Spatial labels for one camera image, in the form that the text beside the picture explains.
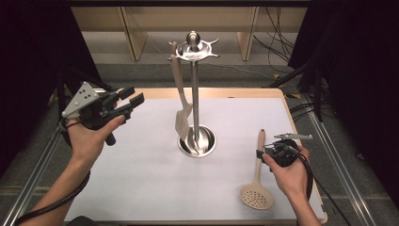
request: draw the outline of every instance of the slotted spoon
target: slotted spoon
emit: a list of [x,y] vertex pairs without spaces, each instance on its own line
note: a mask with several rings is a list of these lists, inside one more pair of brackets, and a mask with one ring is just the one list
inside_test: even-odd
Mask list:
[[[264,129],[259,132],[258,150],[263,150],[264,142],[266,140]],[[262,159],[256,158],[255,176],[253,181],[240,189],[240,198],[248,206],[264,210],[273,205],[273,196],[264,188],[260,181]]]

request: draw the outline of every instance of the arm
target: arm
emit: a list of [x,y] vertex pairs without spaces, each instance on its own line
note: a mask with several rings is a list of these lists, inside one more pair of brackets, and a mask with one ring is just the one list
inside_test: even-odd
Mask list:
[[[298,146],[298,150],[309,159],[307,149]],[[287,196],[299,225],[321,225],[306,196],[308,176],[302,162],[297,159],[291,166],[282,168],[268,154],[264,154],[263,159],[273,170],[279,189]]]
[[[69,127],[68,132],[73,149],[70,162],[50,187],[49,191],[33,207],[32,211],[57,202],[72,193],[88,175],[91,167],[102,152],[106,137],[118,128],[123,121],[123,116],[116,117],[97,131],[89,130],[80,123]],[[74,122],[76,120],[72,119],[68,121],[68,124]],[[27,220],[21,225],[62,225],[71,204],[72,201],[67,202],[49,213]]]

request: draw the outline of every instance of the stand base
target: stand base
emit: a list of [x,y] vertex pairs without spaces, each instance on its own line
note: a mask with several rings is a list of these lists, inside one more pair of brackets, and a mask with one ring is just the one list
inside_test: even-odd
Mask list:
[[190,131],[185,140],[178,138],[178,146],[182,153],[190,157],[204,157],[210,154],[216,147],[216,135],[210,128],[199,126],[199,140],[196,143],[194,139],[194,125],[190,126]]

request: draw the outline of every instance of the metal pole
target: metal pole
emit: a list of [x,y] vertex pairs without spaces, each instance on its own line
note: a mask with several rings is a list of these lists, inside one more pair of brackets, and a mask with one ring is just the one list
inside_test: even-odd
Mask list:
[[199,113],[199,63],[197,61],[191,61],[191,83],[193,92],[193,114],[194,114],[194,140],[196,143],[200,137],[200,113]]

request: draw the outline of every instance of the perforated spoon head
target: perforated spoon head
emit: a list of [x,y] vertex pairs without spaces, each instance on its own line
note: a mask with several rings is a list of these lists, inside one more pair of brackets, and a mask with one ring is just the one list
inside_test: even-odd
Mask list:
[[258,210],[265,210],[273,205],[273,196],[256,182],[242,186],[240,198],[243,203]]

